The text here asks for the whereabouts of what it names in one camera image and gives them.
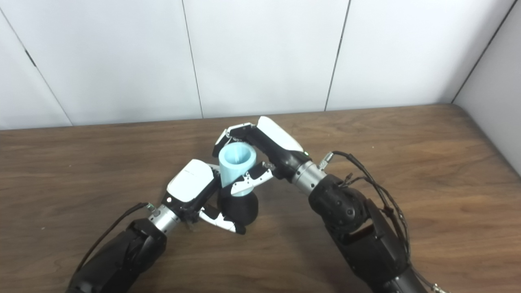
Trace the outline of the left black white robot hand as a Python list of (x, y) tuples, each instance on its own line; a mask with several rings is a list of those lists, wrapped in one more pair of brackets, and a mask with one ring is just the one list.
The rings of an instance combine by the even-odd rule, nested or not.
[(149, 220), (165, 235), (181, 222), (199, 220), (239, 235), (246, 228), (208, 204), (221, 188), (219, 167), (192, 159), (168, 183), (161, 204)]

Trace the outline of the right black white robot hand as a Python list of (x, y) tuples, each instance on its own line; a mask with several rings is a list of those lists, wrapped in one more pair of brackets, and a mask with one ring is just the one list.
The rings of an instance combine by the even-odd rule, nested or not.
[(257, 124), (245, 123), (226, 128), (217, 139), (212, 155), (217, 157), (227, 145), (245, 142), (268, 158), (248, 169), (231, 183), (223, 184), (225, 195), (237, 195), (271, 178), (285, 179), (308, 195), (324, 178), (302, 146), (277, 123), (266, 116)]

